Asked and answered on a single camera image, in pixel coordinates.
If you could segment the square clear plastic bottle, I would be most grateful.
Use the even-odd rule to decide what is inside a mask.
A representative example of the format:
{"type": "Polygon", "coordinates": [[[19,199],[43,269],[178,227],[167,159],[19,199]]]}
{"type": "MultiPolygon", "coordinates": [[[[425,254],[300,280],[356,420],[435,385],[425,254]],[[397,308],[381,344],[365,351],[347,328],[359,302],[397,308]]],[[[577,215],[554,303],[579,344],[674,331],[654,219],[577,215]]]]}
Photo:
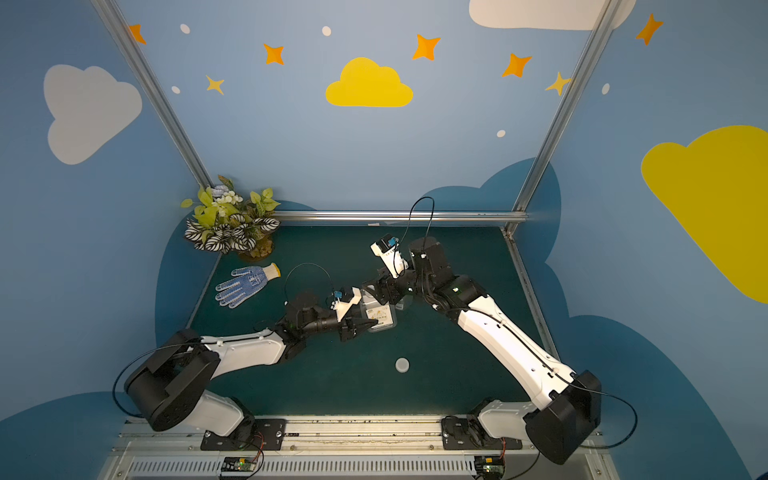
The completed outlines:
{"type": "Polygon", "coordinates": [[[389,304],[380,303],[374,296],[375,290],[372,286],[364,285],[361,289],[361,311],[363,316],[372,322],[369,328],[370,332],[379,332],[394,328],[396,326],[396,310],[389,304]]]}

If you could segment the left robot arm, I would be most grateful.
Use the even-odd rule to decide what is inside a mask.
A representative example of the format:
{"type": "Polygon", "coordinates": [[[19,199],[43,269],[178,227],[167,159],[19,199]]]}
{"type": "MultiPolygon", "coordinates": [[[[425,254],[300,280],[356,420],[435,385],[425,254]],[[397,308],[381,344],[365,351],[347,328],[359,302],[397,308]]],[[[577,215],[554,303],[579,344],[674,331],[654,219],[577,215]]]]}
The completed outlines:
{"type": "Polygon", "coordinates": [[[313,335],[336,332],[348,341],[378,323],[368,316],[358,288],[341,295],[328,309],[315,295],[302,293],[286,304],[284,316],[273,327],[257,333],[214,337],[192,329],[178,331],[147,355],[126,379],[124,390],[154,431],[188,425],[240,448],[255,436],[255,419],[235,400],[209,391],[213,379],[284,363],[298,355],[313,335]]]}

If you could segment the round clear plastic bottle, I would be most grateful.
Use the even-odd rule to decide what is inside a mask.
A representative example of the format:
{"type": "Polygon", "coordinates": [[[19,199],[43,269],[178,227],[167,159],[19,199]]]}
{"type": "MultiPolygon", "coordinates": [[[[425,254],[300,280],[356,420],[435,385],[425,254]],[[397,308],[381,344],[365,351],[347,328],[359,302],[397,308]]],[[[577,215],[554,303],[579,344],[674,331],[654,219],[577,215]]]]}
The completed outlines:
{"type": "Polygon", "coordinates": [[[395,308],[399,311],[405,311],[413,304],[413,302],[414,297],[412,295],[406,295],[395,304],[395,308]]]}

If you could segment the white bottle cap right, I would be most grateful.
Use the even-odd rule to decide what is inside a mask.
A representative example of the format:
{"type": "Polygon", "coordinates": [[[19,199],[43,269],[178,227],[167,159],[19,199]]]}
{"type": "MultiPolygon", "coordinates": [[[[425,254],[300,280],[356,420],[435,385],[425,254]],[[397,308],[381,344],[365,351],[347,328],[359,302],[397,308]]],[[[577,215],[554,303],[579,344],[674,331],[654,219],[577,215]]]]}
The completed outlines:
{"type": "Polygon", "coordinates": [[[406,358],[398,358],[395,361],[395,369],[398,373],[406,373],[410,368],[410,362],[406,358]]]}

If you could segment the blue dotted work glove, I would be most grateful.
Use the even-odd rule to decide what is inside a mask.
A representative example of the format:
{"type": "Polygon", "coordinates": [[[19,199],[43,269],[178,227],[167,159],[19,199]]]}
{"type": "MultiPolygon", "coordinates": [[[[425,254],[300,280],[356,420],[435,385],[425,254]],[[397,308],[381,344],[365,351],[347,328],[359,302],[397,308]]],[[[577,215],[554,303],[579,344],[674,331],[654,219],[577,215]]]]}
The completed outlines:
{"type": "Polygon", "coordinates": [[[241,267],[231,272],[232,278],[215,287],[215,300],[222,307],[235,309],[259,293],[271,280],[279,278],[281,271],[275,263],[266,267],[241,267]]]}

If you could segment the artificial potted plant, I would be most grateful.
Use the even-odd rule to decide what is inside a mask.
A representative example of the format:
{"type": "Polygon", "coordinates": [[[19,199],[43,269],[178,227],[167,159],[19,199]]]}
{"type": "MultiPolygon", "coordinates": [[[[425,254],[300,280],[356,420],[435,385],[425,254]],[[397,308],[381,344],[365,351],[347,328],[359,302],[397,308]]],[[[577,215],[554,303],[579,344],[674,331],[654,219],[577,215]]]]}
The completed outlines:
{"type": "Polygon", "coordinates": [[[280,205],[271,188],[243,196],[233,181],[218,177],[219,183],[202,187],[194,199],[185,199],[184,238],[204,252],[235,254],[249,261],[270,256],[275,248],[273,235],[281,222],[275,217],[280,205]]]}

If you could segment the left controller board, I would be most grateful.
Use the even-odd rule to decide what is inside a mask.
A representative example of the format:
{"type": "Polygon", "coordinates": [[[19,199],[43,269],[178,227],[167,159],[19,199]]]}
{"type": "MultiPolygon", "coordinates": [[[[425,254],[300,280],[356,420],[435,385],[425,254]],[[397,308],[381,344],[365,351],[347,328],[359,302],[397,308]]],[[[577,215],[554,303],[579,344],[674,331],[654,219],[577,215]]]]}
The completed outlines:
{"type": "Polygon", "coordinates": [[[248,477],[253,475],[260,462],[255,457],[225,457],[219,475],[222,477],[248,477]]]}

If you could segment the controller board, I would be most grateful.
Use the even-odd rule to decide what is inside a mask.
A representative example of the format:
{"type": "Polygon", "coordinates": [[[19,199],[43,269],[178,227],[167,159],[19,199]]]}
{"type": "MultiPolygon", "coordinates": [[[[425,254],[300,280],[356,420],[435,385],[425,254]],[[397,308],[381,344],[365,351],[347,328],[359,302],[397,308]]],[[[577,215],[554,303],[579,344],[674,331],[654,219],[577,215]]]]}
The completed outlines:
{"type": "Polygon", "coordinates": [[[474,457],[474,480],[501,480],[505,471],[505,461],[500,456],[474,457]]]}
{"type": "Polygon", "coordinates": [[[253,475],[260,462],[255,457],[225,457],[219,475],[222,477],[248,477],[253,475]]]}

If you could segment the right controller board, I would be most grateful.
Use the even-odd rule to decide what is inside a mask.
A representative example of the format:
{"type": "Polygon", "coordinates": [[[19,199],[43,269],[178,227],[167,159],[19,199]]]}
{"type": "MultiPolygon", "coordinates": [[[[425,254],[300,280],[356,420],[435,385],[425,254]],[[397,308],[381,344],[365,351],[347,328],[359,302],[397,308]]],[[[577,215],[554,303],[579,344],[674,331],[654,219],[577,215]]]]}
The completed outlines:
{"type": "Polygon", "coordinates": [[[505,461],[500,456],[474,457],[474,480],[501,480],[505,471],[505,461]]]}

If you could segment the aluminium front rail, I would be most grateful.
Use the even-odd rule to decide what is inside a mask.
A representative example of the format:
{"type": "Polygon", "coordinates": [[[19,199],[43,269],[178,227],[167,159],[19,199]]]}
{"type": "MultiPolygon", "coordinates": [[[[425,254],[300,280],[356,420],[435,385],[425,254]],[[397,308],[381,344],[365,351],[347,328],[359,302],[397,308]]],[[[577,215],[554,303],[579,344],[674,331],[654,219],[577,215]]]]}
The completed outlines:
{"type": "Polygon", "coordinates": [[[521,450],[444,450],[439,415],[287,416],[279,451],[202,451],[205,431],[152,431],[129,420],[99,474],[102,479],[473,479],[475,456],[500,456],[504,479],[616,479],[597,436],[565,464],[547,460],[533,444],[521,450]],[[255,457],[248,477],[219,475],[225,457],[255,457]]]}

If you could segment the aluminium back frame bar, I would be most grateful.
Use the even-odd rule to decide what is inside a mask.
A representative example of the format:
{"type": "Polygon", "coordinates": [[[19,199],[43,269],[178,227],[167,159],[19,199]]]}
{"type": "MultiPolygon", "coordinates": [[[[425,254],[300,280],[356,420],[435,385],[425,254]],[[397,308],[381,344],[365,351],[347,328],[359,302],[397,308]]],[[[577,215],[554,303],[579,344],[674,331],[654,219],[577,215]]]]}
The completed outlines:
{"type": "Polygon", "coordinates": [[[289,225],[344,226],[503,226],[519,224],[528,219],[524,212],[491,211],[278,211],[275,217],[289,225]]]}

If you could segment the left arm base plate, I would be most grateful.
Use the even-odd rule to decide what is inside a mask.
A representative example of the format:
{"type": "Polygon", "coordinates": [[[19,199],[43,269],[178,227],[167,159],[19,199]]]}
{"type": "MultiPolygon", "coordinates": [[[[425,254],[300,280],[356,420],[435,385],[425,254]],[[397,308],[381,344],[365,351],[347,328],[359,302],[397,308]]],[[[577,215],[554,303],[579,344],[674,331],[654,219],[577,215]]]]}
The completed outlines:
{"type": "Polygon", "coordinates": [[[283,418],[246,417],[229,435],[212,431],[204,433],[202,451],[279,451],[285,436],[287,421],[283,418]]]}

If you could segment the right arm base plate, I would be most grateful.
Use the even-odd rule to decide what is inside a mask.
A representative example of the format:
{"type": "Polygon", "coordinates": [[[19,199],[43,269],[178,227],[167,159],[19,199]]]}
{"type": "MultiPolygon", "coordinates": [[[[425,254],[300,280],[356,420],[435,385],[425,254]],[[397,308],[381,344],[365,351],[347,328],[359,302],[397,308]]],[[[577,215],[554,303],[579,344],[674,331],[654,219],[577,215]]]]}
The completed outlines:
{"type": "Polygon", "coordinates": [[[522,441],[513,438],[493,438],[475,416],[445,416],[440,420],[444,450],[521,450],[522,441]]]}

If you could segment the right aluminium frame post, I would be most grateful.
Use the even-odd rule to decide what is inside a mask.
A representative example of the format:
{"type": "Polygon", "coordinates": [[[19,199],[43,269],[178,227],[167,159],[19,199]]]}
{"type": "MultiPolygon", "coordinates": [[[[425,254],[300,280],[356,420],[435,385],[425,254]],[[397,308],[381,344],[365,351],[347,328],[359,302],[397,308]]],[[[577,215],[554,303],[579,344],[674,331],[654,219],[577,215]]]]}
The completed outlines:
{"type": "Polygon", "coordinates": [[[504,235],[508,240],[513,239],[518,225],[527,220],[528,207],[589,83],[592,73],[608,44],[614,30],[614,21],[618,17],[623,4],[624,1],[620,0],[605,1],[597,16],[596,24],[572,73],[571,82],[567,86],[567,91],[558,105],[541,148],[528,171],[514,203],[512,212],[521,214],[523,219],[509,221],[504,227],[504,235]]]}

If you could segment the left aluminium frame post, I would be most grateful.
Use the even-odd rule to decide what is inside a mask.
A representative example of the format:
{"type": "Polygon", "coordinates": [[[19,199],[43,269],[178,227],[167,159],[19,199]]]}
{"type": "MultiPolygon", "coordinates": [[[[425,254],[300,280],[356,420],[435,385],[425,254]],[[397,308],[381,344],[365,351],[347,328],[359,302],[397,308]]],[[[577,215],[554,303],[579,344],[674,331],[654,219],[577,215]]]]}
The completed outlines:
{"type": "Polygon", "coordinates": [[[211,187],[213,185],[211,176],[142,53],[141,44],[134,38],[117,2],[92,0],[91,4],[132,70],[192,176],[201,187],[211,187]]]}

